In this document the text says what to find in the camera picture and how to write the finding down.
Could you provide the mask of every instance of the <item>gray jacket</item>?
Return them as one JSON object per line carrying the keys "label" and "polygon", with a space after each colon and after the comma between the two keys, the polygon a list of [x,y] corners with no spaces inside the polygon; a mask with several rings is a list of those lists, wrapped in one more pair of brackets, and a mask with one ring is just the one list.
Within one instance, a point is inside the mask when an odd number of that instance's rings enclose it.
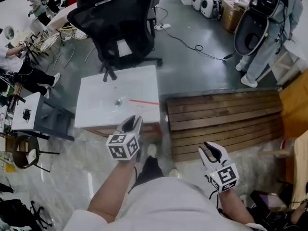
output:
{"label": "gray jacket", "polygon": [[288,8],[284,9],[284,4],[280,2],[272,20],[270,22],[268,34],[272,38],[277,38],[280,33],[280,25],[283,25],[283,12],[286,14],[286,20],[284,25],[284,35],[287,39],[290,37],[290,33],[297,27],[300,16],[303,12],[303,4],[301,0],[289,0]]}

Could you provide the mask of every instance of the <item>white sneaker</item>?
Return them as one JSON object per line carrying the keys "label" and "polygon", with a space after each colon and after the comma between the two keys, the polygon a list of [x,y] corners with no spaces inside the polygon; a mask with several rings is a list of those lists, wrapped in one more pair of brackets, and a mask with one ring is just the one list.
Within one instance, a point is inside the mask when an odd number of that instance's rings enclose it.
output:
{"label": "white sneaker", "polygon": [[180,178],[180,173],[176,168],[171,169],[169,177]]}
{"label": "white sneaker", "polygon": [[235,66],[235,69],[239,72],[244,70],[240,63]]}
{"label": "white sneaker", "polygon": [[246,85],[246,86],[249,86],[249,87],[252,87],[252,88],[256,88],[258,86],[258,82],[254,81],[254,83],[250,83],[246,77],[246,75],[243,76],[243,78],[241,78],[241,83]]}
{"label": "white sneaker", "polygon": [[57,84],[58,80],[60,79],[61,77],[61,74],[60,73],[57,73],[55,76],[54,76],[54,83],[53,85],[51,86],[52,88],[55,87],[55,85]]}
{"label": "white sneaker", "polygon": [[148,147],[148,156],[156,157],[157,148],[156,145],[150,144]]}
{"label": "white sneaker", "polygon": [[45,98],[49,99],[49,93],[50,93],[50,87],[46,87],[47,89],[47,92],[46,94],[44,95]]}

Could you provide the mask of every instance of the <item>person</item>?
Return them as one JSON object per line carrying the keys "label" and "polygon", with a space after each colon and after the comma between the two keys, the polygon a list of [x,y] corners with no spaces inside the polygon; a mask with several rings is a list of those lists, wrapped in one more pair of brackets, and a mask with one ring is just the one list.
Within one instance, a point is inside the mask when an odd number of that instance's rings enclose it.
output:
{"label": "person", "polygon": [[42,5],[40,0],[30,0],[32,2],[33,14],[38,20],[44,25],[47,26],[50,22],[50,19],[46,15],[46,8]]}
{"label": "person", "polygon": [[[237,71],[246,72],[241,79],[244,85],[252,88],[257,87],[256,79],[262,74],[273,57],[275,57],[281,45],[286,40],[292,38],[292,32],[297,27],[302,12],[302,0],[288,0],[288,8],[285,8],[281,2],[274,17],[269,22],[268,36],[260,49],[250,56],[243,57],[235,67]],[[277,42],[277,37],[282,30],[283,24],[284,30],[281,35],[281,41]]]}
{"label": "person", "polygon": [[43,71],[34,68],[31,63],[16,56],[22,50],[24,50],[23,46],[13,49],[0,46],[0,69],[6,73],[15,74],[14,81],[21,83],[28,91],[32,93],[40,92],[41,95],[49,98],[50,88],[39,86],[38,84],[54,87],[60,79],[60,73],[49,76]]}
{"label": "person", "polygon": [[148,147],[147,154],[142,172],[128,193],[126,208],[117,220],[136,157],[118,162],[88,210],[75,210],[64,231],[266,231],[254,223],[233,189],[219,194],[223,211],[231,220],[219,214],[200,188],[180,179],[176,169],[164,177],[155,145]]}
{"label": "person", "polygon": [[48,0],[47,6],[50,8],[50,10],[54,13],[59,12],[59,8],[55,2],[55,0]]}

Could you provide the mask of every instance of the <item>red line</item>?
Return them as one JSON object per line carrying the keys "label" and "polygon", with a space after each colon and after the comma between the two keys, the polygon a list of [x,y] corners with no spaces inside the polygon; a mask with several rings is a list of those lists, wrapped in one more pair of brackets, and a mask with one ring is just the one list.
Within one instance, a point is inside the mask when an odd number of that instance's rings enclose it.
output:
{"label": "red line", "polygon": [[136,103],[147,103],[147,104],[160,105],[160,103],[153,103],[153,102],[140,101],[140,100],[133,100],[133,99],[130,99],[129,101],[131,101],[131,102],[136,102]]}

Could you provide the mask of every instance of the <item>white shirt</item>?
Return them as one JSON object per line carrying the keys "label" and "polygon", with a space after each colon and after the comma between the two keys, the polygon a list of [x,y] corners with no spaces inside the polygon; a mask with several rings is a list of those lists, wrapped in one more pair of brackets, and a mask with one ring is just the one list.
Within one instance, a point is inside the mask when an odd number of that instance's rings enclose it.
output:
{"label": "white shirt", "polygon": [[[134,188],[122,216],[113,223],[85,211],[74,211],[64,231],[251,231],[222,217],[201,189],[163,177]],[[256,224],[251,227],[265,229]]]}
{"label": "white shirt", "polygon": [[17,56],[6,56],[8,48],[0,46],[0,68],[5,72],[18,73],[24,61]]}

